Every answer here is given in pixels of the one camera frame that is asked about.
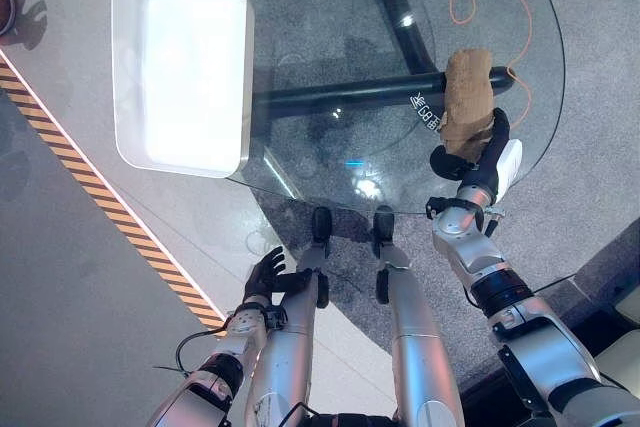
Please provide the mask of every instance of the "white tray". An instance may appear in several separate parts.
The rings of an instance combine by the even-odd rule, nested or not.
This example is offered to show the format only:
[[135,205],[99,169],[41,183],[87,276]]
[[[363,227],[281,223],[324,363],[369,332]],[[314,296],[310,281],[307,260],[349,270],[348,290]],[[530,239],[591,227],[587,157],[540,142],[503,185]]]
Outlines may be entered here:
[[248,0],[111,0],[116,144],[134,167],[228,177],[249,152]]

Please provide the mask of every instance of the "glass tabletop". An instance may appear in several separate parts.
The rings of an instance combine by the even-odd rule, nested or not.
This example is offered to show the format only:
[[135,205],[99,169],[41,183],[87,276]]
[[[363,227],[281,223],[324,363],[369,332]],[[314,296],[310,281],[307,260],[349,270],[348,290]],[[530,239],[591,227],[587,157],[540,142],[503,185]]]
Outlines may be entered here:
[[424,212],[457,187],[429,156],[441,143],[442,72],[466,48],[492,53],[495,106],[523,142],[518,180],[553,137],[564,55],[550,0],[250,1],[250,155],[232,180],[323,205]]

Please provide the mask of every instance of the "black table leg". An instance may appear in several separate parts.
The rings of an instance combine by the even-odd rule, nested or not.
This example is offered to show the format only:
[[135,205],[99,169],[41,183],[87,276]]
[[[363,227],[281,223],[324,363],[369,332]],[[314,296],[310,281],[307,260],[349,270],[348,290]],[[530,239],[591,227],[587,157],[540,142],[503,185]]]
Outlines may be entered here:
[[408,0],[381,0],[387,20],[393,29],[396,40],[411,74],[437,72],[420,30],[412,15]]

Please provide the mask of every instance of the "hazard stripe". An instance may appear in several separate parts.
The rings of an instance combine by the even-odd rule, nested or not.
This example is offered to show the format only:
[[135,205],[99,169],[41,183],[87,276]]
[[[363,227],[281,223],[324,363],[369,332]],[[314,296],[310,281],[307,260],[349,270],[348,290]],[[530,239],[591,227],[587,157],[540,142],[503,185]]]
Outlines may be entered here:
[[0,56],[0,88],[16,104],[18,110],[44,140],[51,151],[58,157],[62,165],[78,181],[87,194],[95,201],[105,215],[111,219],[131,245],[140,253],[147,263],[164,279],[184,305],[206,327],[222,326],[224,319],[214,310],[209,302],[182,274],[178,266],[169,257],[170,254],[150,237],[145,228],[136,220],[129,207],[122,204],[114,192],[105,185],[83,156],[78,152],[60,131],[55,120],[43,110],[19,76]]

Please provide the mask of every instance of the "orange cable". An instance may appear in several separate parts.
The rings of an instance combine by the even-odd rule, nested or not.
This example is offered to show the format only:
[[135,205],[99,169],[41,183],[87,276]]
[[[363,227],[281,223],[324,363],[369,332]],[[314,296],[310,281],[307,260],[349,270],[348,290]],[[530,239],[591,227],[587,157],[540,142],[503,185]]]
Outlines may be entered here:
[[[451,21],[456,25],[464,25],[471,22],[471,20],[473,19],[473,16],[476,13],[476,0],[471,0],[471,5],[472,5],[471,13],[462,20],[458,19],[455,13],[453,12],[453,2],[454,0],[449,0],[449,16],[451,17]],[[524,44],[524,47],[522,48],[520,53],[507,64],[507,73],[514,81],[520,84],[520,86],[525,90],[525,92],[527,93],[528,100],[527,100],[527,107],[524,109],[524,112],[522,112],[520,117],[518,117],[518,119],[511,124],[511,127],[513,128],[516,128],[518,125],[520,125],[522,121],[525,119],[525,117],[529,114],[529,111],[531,110],[531,102],[532,102],[531,88],[523,80],[519,79],[515,75],[512,68],[513,65],[518,63],[520,60],[522,60],[524,55],[527,53],[527,50],[529,49],[529,45],[531,45],[531,37],[533,36],[533,17],[531,16],[531,10],[529,9],[529,5],[527,4],[526,0],[520,0],[520,3],[524,7],[525,12],[527,13],[527,17],[529,18],[529,35],[527,36],[527,42]]]

